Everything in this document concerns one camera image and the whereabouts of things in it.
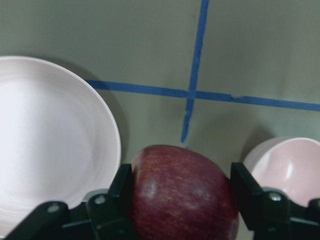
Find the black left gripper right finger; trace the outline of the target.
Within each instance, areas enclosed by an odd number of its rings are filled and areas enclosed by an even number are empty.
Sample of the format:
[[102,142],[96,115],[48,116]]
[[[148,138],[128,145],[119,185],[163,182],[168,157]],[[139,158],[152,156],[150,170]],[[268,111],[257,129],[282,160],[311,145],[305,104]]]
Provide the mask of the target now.
[[307,206],[277,188],[261,187],[245,165],[233,162],[230,182],[239,212],[255,240],[318,240],[320,200]]

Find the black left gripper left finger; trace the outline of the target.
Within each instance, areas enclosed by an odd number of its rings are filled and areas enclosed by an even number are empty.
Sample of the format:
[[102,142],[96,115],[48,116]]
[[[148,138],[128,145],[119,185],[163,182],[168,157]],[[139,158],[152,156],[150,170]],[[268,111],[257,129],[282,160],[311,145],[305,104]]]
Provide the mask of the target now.
[[6,240],[135,240],[130,220],[134,178],[121,164],[109,189],[89,192],[70,209],[63,201],[39,204],[5,236]]

